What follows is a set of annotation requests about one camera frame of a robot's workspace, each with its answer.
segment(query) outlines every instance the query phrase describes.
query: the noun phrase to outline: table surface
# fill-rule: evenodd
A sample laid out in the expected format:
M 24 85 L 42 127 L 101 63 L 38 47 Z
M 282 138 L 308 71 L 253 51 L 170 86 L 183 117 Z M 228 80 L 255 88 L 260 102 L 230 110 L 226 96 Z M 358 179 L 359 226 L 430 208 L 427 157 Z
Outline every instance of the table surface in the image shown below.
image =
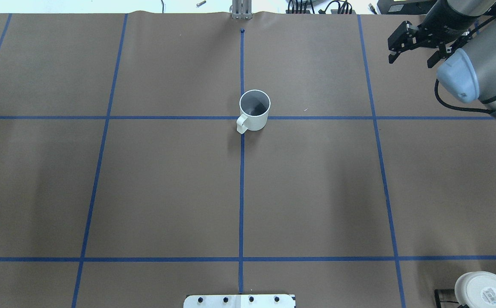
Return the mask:
M 207 0 L 201 7 L 196 4 L 202 0 L 165 0 L 166 13 L 201 13 L 201 12 L 229 12 L 232 1 Z M 329 1 L 315 0 L 315 12 L 324 9 Z M 368 4 L 372 3 L 377 8 L 376 0 L 350 0 L 358 14 L 372 14 Z M 279 12 L 287 10 L 288 2 L 285 0 L 253 0 L 253 12 Z M 104 13 L 104 12 L 134 12 L 144 10 L 147 12 L 161 12 L 160 0 L 0 0 L 0 12 L 3 13 Z
M 388 64 L 419 18 L 0 14 L 0 307 L 431 308 L 496 273 L 496 121 L 436 102 L 431 50 Z

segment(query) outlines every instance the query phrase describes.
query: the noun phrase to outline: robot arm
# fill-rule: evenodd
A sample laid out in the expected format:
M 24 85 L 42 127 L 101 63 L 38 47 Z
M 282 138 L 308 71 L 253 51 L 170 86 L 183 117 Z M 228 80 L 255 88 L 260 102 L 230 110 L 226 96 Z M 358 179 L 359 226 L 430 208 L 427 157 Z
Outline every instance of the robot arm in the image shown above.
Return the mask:
M 464 35 L 494 2 L 438 0 L 421 25 L 414 26 L 405 21 L 389 37 L 389 62 L 393 63 L 407 50 L 438 48 L 427 64 L 431 68 L 441 59 L 447 59 L 438 68 L 439 82 L 463 103 L 478 99 L 486 107 L 480 111 L 496 118 L 496 16 L 486 22 L 486 29 L 475 38 Z M 446 44 L 452 41 L 455 42 L 447 47 Z

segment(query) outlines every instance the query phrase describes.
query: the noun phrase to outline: white floor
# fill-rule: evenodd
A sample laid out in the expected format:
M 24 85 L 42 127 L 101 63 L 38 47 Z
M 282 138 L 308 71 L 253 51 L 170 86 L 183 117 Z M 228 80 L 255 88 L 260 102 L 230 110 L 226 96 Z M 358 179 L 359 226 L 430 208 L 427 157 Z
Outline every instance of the white floor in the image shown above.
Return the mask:
M 231 0 L 207 0 L 201 7 L 196 4 L 202 0 L 164 0 L 166 13 L 229 12 Z M 349 0 L 357 14 L 371 14 L 368 4 L 377 7 L 377 0 Z M 315 11 L 325 8 L 328 0 L 313 0 Z M 281 12 L 287 9 L 286 0 L 253 0 L 253 12 Z M 92 13 L 92 12 L 161 12 L 160 0 L 0 0 L 0 12 L 8 13 Z

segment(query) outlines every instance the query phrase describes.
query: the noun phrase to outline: black device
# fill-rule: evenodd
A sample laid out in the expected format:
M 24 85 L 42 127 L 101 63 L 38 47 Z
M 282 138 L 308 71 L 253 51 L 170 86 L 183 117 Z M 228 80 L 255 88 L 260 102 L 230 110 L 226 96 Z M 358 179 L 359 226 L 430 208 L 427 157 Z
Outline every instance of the black device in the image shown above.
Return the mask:
M 421 15 L 426 14 L 436 0 L 379 0 L 381 14 Z

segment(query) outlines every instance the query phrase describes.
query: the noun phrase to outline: mug handle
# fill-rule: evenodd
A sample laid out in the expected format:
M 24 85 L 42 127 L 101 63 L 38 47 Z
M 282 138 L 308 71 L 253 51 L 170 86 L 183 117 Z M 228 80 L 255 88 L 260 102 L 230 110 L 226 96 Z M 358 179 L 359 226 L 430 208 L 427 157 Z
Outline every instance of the mug handle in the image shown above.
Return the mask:
M 246 122 L 247 119 L 248 117 L 246 115 L 240 115 L 240 117 L 236 119 L 236 131 L 238 131 L 239 134 L 244 134 L 248 129 L 248 127 L 244 126 L 244 122 Z

